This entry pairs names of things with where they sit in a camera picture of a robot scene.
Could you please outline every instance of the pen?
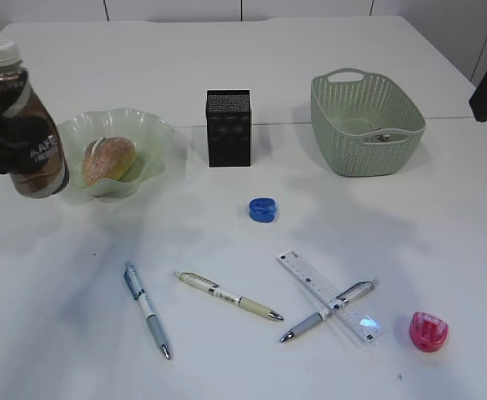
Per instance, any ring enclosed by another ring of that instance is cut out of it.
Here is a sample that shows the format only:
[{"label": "pen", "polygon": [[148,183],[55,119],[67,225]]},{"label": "pen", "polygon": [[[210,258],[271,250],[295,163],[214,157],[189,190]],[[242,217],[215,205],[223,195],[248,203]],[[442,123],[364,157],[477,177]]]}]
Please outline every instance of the pen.
[{"label": "pen", "polygon": [[257,302],[249,300],[244,296],[239,296],[238,294],[234,294],[225,289],[222,289],[217,283],[209,281],[204,277],[200,277],[195,273],[175,271],[173,275],[178,278],[179,281],[188,284],[192,288],[196,288],[202,292],[211,294],[216,298],[221,298],[227,303],[231,303],[234,306],[241,307],[244,310],[259,315],[260,317],[273,319],[274,321],[284,320],[278,312],[275,312],[271,308],[265,307],[262,304],[258,304]]},{"label": "pen", "polygon": [[143,288],[142,281],[140,280],[140,276],[138,275],[136,268],[129,261],[125,262],[125,274],[123,277],[125,278],[125,282],[127,283],[134,300],[138,302],[138,305],[142,309],[143,315],[147,321],[147,325],[149,326],[149,331],[151,331],[158,348],[168,360],[171,360],[168,338],[163,332],[157,315],[154,313],[153,305],[149,300],[148,294]]},{"label": "pen", "polygon": [[319,325],[329,317],[332,317],[338,311],[342,310],[349,303],[358,300],[363,295],[374,290],[378,282],[379,281],[374,279],[373,281],[355,283],[355,285],[347,289],[345,292],[340,293],[336,297],[336,300],[334,302],[330,302],[326,308],[315,312],[304,321],[292,327],[280,338],[280,342],[287,342],[288,340],[296,338],[297,336],[300,336],[303,333],[312,329],[313,327]]}]

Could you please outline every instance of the black glove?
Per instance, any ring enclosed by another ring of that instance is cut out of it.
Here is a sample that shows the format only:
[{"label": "black glove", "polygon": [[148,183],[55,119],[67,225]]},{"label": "black glove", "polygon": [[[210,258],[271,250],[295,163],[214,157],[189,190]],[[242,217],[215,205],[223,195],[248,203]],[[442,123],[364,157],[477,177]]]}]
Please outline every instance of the black glove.
[{"label": "black glove", "polygon": [[0,115],[0,173],[32,173],[44,162],[31,157],[48,136],[48,123],[40,117],[6,118]]}]

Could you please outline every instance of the white pen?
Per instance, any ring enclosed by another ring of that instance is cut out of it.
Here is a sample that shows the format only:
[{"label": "white pen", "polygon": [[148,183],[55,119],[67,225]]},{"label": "white pen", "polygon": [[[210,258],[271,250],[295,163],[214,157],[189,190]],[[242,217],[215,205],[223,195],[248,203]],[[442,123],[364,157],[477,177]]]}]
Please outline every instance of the white pen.
[{"label": "white pen", "polygon": [[275,312],[271,308],[265,307],[262,304],[258,304],[257,302],[249,300],[244,296],[239,296],[238,294],[234,294],[229,292],[228,290],[222,289],[217,283],[209,281],[204,277],[200,277],[195,273],[175,271],[173,275],[178,278],[179,281],[190,285],[192,288],[196,288],[202,292],[211,294],[216,298],[221,298],[227,303],[231,303],[234,306],[241,307],[244,310],[259,315],[260,317],[273,319],[274,321],[284,320],[278,312]]},{"label": "white pen", "polygon": [[142,281],[140,280],[136,268],[129,261],[125,262],[125,274],[123,277],[133,295],[133,299],[138,302],[138,305],[142,309],[149,331],[151,331],[151,335],[153,335],[158,348],[168,360],[171,360],[168,338],[162,329],[162,325],[160,324],[157,315],[154,313],[153,305],[149,301],[149,297],[143,288]]}]

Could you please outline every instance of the clear plastic ruler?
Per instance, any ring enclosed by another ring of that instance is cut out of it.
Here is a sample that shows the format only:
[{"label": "clear plastic ruler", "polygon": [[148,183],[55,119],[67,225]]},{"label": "clear plastic ruler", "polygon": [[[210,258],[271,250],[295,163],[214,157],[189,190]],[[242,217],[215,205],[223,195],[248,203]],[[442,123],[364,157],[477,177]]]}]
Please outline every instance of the clear plastic ruler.
[{"label": "clear plastic ruler", "polygon": [[[336,298],[340,291],[327,279],[319,275],[310,264],[305,262],[298,254],[288,250],[277,256],[277,260],[285,267],[303,286],[305,286],[328,309],[338,303]],[[358,342],[367,344],[373,342],[384,333],[380,323],[369,315],[361,312],[352,304],[334,314],[358,339]]]}]

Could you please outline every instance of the blue pen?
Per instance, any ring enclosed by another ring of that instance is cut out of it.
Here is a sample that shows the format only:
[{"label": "blue pen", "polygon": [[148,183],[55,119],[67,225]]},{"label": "blue pen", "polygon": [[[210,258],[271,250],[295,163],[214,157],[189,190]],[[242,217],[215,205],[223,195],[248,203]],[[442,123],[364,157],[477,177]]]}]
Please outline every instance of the blue pen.
[{"label": "blue pen", "polygon": [[130,292],[133,294],[134,300],[138,302],[138,305],[142,309],[142,313],[147,320],[149,330],[151,331],[158,348],[168,360],[171,360],[168,338],[163,332],[158,317],[154,313],[153,305],[149,301],[149,297],[143,288],[142,281],[140,280],[136,268],[129,261],[125,262],[125,274],[123,277],[125,278],[125,282],[127,283]]}]

